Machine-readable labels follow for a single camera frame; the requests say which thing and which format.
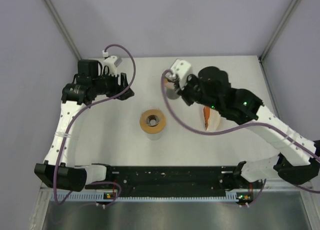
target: wall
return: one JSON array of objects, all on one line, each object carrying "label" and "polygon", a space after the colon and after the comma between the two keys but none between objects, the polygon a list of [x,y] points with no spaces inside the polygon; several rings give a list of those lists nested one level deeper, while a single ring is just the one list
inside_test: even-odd
[{"label": "wall", "polygon": [[320,139],[320,0],[301,0],[265,60],[282,119]]},{"label": "wall", "polygon": [[260,55],[291,0],[52,2],[87,58],[111,43],[138,57]]},{"label": "wall", "polygon": [[76,60],[41,0],[0,0],[0,223],[27,229]]}]

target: robotic arm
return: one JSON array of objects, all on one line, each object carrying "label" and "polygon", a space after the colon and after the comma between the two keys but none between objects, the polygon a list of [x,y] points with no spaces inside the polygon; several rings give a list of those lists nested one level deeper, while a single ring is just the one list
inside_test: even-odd
[{"label": "robotic arm", "polygon": [[[106,178],[108,169],[106,165],[90,164],[75,166],[78,136],[82,128],[83,119],[86,117],[85,108],[98,95],[112,97],[122,92],[128,86],[126,74],[117,74],[117,66],[121,63],[121,58],[109,56],[107,52],[103,52],[103,56],[103,65],[96,60],[78,61],[78,73],[74,76],[73,82],[67,84],[62,90],[61,113],[51,148],[44,162],[42,164],[37,163],[34,168],[35,174],[48,187],[53,187],[54,169],[56,161],[59,158],[60,146],[64,137],[66,138],[66,142],[60,162],[58,163],[57,188],[81,191],[85,185],[95,181],[102,181]],[[134,92],[129,88],[117,99],[126,100],[131,96],[134,96]],[[66,134],[69,123],[80,111],[83,111],[82,114],[71,126],[68,134]]]},{"label": "robotic arm", "polygon": [[184,60],[176,60],[170,71],[166,78],[174,82],[176,93],[188,106],[196,102],[217,110],[222,117],[238,125],[250,124],[249,130],[279,151],[278,155],[268,159],[240,162],[232,173],[233,179],[254,182],[279,176],[291,184],[300,185],[318,175],[320,163],[297,147],[295,142],[317,156],[320,155],[319,143],[293,131],[251,91],[232,88],[226,72],[217,67],[206,67],[196,76],[192,74],[191,64]]}]

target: white table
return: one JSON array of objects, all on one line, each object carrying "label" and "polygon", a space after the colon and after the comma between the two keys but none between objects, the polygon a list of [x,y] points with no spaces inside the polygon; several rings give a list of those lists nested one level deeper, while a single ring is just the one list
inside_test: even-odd
[{"label": "white table", "polygon": [[[160,91],[161,73],[176,58],[136,58],[135,96],[111,100],[89,109],[78,140],[76,164],[104,163],[123,166],[214,166],[237,165],[277,154],[259,136],[243,129],[221,136],[201,136],[178,125],[164,105]],[[235,88],[246,88],[272,109],[257,56],[180,57],[189,61],[194,73],[206,66],[228,72]],[[132,76],[130,59],[123,59],[119,72]],[[170,100],[179,117],[188,125],[204,130],[203,107],[188,107],[181,98]],[[157,141],[149,140],[139,125],[140,115],[149,108],[160,108],[167,118],[165,132]],[[236,126],[221,120],[218,130]]]}]

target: gray wall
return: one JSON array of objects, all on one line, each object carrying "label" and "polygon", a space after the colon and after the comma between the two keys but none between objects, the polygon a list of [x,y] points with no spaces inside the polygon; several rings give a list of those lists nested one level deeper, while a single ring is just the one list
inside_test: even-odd
[{"label": "gray wall", "polygon": [[0,0],[0,224],[27,229],[76,60],[41,0]]},{"label": "gray wall", "polygon": [[52,0],[82,57],[260,55],[291,0]]},{"label": "gray wall", "polygon": [[282,119],[320,139],[320,0],[302,0],[265,61]]}]

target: gray floor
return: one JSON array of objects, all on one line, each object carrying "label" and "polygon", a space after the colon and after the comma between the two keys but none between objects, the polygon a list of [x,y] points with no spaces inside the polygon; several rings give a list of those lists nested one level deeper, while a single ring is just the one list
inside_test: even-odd
[{"label": "gray floor", "polygon": [[103,210],[85,206],[55,225],[50,215],[62,219],[80,206],[50,203],[43,230],[308,230],[311,229],[299,192],[264,192],[251,208],[231,203],[119,202]]}]

